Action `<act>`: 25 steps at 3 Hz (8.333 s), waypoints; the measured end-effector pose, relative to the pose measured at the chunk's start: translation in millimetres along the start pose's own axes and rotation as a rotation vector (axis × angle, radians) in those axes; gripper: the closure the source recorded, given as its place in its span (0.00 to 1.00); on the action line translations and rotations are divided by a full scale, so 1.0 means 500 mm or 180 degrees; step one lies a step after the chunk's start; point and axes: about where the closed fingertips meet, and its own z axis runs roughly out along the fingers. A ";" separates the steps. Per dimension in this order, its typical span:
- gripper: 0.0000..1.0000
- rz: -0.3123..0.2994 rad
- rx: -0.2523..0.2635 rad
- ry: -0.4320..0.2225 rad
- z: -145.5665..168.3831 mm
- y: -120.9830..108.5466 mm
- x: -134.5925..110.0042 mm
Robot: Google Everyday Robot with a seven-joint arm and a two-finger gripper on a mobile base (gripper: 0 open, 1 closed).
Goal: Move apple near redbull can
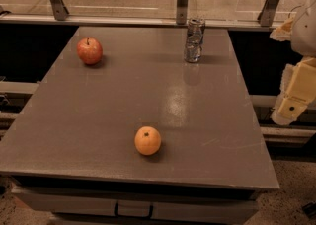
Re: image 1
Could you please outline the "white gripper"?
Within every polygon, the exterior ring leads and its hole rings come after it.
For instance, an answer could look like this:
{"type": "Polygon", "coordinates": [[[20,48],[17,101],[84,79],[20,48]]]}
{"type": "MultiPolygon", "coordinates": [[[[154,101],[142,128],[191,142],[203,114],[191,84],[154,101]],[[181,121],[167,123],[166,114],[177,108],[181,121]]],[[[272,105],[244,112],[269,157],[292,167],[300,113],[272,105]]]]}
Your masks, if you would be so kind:
{"type": "Polygon", "coordinates": [[[286,64],[281,76],[271,119],[289,125],[316,99],[316,0],[306,0],[294,20],[286,19],[270,33],[270,39],[291,41],[293,51],[303,56],[296,65],[286,64]]]}

